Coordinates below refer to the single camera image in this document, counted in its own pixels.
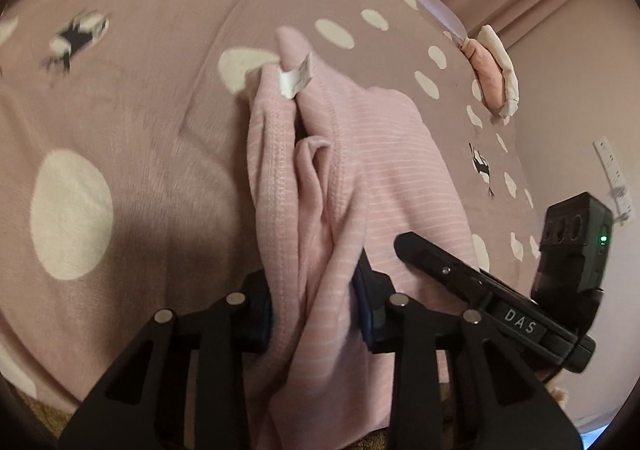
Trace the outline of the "right hand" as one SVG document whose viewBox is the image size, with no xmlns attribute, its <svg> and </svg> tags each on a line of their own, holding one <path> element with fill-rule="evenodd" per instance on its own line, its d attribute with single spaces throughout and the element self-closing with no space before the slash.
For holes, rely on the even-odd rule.
<svg viewBox="0 0 640 450">
<path fill-rule="evenodd" d="M 544 388 L 562 409 L 566 408 L 568 403 L 567 390 L 562 389 L 557 381 L 548 381 L 548 383 L 544 384 Z"/>
</svg>

